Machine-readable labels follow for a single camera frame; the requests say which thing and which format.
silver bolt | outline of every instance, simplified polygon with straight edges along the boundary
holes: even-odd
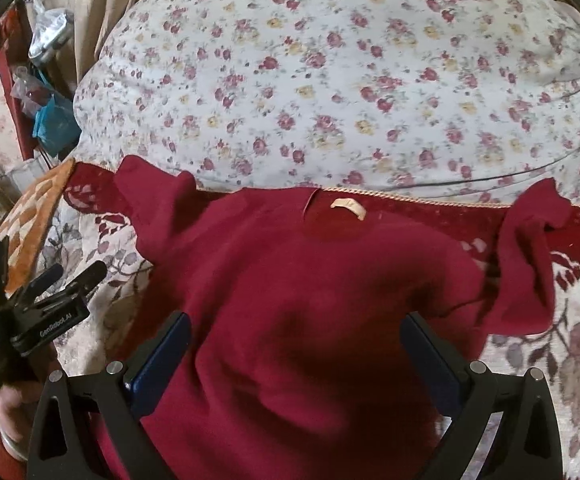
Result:
[[[470,370],[476,374],[484,374],[488,367],[481,361],[472,361],[470,363]]]
[[[54,372],[52,372],[50,374],[50,376],[48,377],[48,379],[50,379],[50,382],[51,383],[55,383],[59,379],[61,379],[63,376],[64,376],[64,373],[61,370],[55,370]]]
[[[544,373],[539,368],[530,368],[530,375],[535,381],[544,380]]]
[[[108,366],[106,366],[106,371],[110,375],[118,374],[124,367],[121,361],[112,361]]]

floral blanket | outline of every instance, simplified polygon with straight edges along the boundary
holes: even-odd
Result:
[[[481,359],[495,372],[519,374],[531,366],[544,370],[560,427],[564,471],[574,480],[580,478],[580,231],[567,236],[566,244],[548,238],[556,289],[552,327],[533,336],[493,335]],[[55,342],[70,375],[101,370],[128,332],[150,270],[150,263],[136,252],[135,238],[123,216],[82,214],[64,199],[56,210],[37,271],[61,263],[64,278],[55,285],[61,287],[95,260],[108,265],[106,279],[90,299],[90,317]],[[477,260],[492,243],[469,232],[464,238],[462,246]],[[477,478],[498,422],[493,416],[464,478]]]

